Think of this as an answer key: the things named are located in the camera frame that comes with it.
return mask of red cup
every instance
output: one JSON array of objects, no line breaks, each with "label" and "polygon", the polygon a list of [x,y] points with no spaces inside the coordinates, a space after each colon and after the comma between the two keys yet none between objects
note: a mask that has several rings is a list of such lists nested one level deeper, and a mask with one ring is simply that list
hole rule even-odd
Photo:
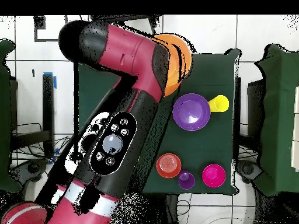
[{"label": "red cup", "polygon": [[177,176],[182,168],[180,159],[171,153],[159,157],[156,163],[157,172],[166,179]]}]

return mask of red robot arm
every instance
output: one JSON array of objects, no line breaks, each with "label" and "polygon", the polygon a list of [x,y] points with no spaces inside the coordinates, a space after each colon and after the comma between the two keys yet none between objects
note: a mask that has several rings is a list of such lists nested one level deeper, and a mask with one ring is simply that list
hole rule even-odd
[{"label": "red robot arm", "polygon": [[[64,149],[36,203],[15,206],[1,224],[109,224],[164,95],[168,50],[144,36],[103,22],[79,20],[62,28],[59,45],[70,61],[105,69],[121,79],[98,105],[79,138]],[[135,81],[124,90],[126,75]],[[105,123],[100,123],[105,114]],[[112,137],[122,143],[117,152],[104,146]],[[75,147],[78,154],[71,159]],[[56,203],[51,217],[40,206]]]}]

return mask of green table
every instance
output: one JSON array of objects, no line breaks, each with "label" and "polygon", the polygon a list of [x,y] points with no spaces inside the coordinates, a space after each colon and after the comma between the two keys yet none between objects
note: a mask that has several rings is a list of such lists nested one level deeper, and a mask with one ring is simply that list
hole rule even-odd
[{"label": "green table", "polygon": [[[129,190],[144,193],[180,194],[187,191],[178,186],[178,178],[165,179],[156,171],[155,163],[164,153],[180,157],[183,169],[196,179],[190,193],[218,193],[232,195],[237,189],[231,186],[232,162],[232,107],[234,100],[235,63],[239,50],[225,54],[193,54],[193,68],[189,77],[174,94],[162,99],[151,130],[141,151]],[[98,105],[102,97],[117,81],[117,76],[79,67],[79,127]],[[198,93],[208,101],[217,95],[226,95],[230,101],[228,111],[212,113],[208,124],[199,131],[184,131],[173,121],[173,102],[186,93]],[[209,188],[202,182],[203,169],[211,164],[221,165],[227,174],[219,188]]]},{"label": "green table", "polygon": [[0,190],[11,193],[19,192],[21,186],[8,174],[11,164],[11,92],[8,68],[2,62],[14,49],[15,45],[10,40],[0,40]]},{"label": "green table", "polygon": [[266,196],[281,191],[299,192],[299,173],[291,167],[295,88],[299,86],[299,53],[281,46],[266,47],[264,59],[257,62],[266,81],[263,100],[265,120],[260,141],[263,173],[254,181]]}]

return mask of purple plate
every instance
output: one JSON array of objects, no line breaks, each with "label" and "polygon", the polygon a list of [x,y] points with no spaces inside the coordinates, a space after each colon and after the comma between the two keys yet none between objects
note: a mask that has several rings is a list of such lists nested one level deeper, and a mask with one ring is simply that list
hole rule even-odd
[{"label": "purple plate", "polygon": [[177,99],[172,110],[173,119],[178,126],[187,131],[203,128],[211,116],[207,100],[195,93],[188,93]]}]

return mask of magenta cup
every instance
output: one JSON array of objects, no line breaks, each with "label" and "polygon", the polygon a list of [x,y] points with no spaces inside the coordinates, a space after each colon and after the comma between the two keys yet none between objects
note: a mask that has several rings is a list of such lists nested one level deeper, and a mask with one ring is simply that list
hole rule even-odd
[{"label": "magenta cup", "polygon": [[179,173],[179,186],[184,190],[191,189],[195,184],[194,176],[187,170],[182,170]]},{"label": "magenta cup", "polygon": [[172,110],[175,123],[187,131],[197,131],[208,123],[211,109],[207,100],[195,93],[188,93],[177,99]]},{"label": "magenta cup", "polygon": [[225,181],[225,170],[218,164],[208,165],[203,170],[203,182],[209,187],[222,186]]}]

